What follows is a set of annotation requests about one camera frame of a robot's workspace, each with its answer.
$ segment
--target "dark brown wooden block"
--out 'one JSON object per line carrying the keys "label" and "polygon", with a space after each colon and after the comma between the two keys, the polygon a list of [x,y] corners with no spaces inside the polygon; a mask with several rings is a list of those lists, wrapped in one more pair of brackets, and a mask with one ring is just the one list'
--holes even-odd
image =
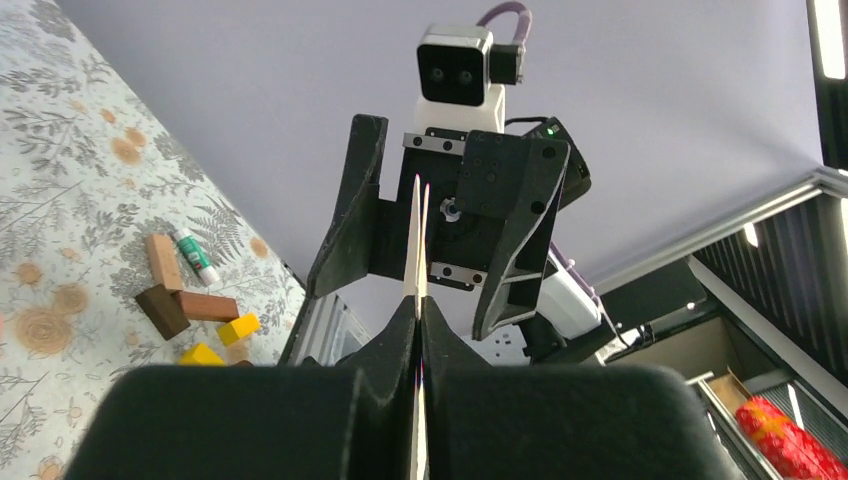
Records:
{"label": "dark brown wooden block", "polygon": [[191,320],[229,322],[239,318],[238,305],[232,298],[202,293],[176,292],[177,301],[185,316]]}
{"label": "dark brown wooden block", "polygon": [[162,284],[136,295],[135,301],[165,340],[174,338],[189,326],[180,305]]}

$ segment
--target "camera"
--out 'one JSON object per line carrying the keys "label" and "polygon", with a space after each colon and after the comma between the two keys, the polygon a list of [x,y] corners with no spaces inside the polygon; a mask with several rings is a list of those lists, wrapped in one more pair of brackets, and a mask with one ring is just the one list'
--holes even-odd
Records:
{"label": "camera", "polygon": [[431,102],[477,107],[491,85],[492,33],[485,27],[431,25],[418,45],[421,93]]}

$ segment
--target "wooden block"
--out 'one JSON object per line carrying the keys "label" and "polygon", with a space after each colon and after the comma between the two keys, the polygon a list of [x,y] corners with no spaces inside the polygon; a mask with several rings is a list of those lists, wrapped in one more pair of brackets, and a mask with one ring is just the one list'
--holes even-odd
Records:
{"label": "wooden block", "polygon": [[715,392],[716,396],[721,400],[721,403],[727,408],[731,415],[739,410],[739,407],[748,402],[751,398],[750,392],[745,388],[745,385],[736,378],[733,372],[722,377],[715,378],[707,382],[707,385]]}
{"label": "wooden block", "polygon": [[232,298],[202,293],[176,292],[174,299],[180,304],[183,313],[190,320],[229,322],[241,316],[238,313],[238,305]]}
{"label": "wooden block", "polygon": [[248,313],[218,329],[218,337],[225,346],[232,345],[251,333],[259,330],[259,318]]}
{"label": "wooden block", "polygon": [[154,234],[147,237],[146,243],[153,281],[164,285],[169,292],[182,290],[183,279],[180,276],[180,267],[171,237]]}
{"label": "wooden block", "polygon": [[201,366],[226,366],[221,357],[215,351],[209,348],[205,343],[198,343],[191,347],[178,362],[180,365],[201,365]]}
{"label": "wooden block", "polygon": [[135,301],[165,340],[174,338],[189,326],[179,304],[161,284],[136,295]]}

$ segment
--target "wall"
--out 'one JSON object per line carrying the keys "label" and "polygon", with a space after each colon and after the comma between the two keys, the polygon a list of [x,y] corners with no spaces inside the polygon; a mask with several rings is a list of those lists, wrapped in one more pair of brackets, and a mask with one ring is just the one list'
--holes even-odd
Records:
{"label": "wall", "polygon": [[710,371],[720,376],[728,368],[736,372],[741,367],[721,318],[685,330],[612,364],[661,365],[677,370],[687,379]]}

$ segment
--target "cardboard box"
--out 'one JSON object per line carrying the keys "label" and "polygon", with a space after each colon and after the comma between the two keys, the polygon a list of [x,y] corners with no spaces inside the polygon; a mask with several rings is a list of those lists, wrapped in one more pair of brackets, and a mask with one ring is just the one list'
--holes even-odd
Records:
{"label": "cardboard box", "polygon": [[715,392],[731,415],[751,398],[751,392],[731,371],[728,371],[727,375],[710,380],[707,385]]}

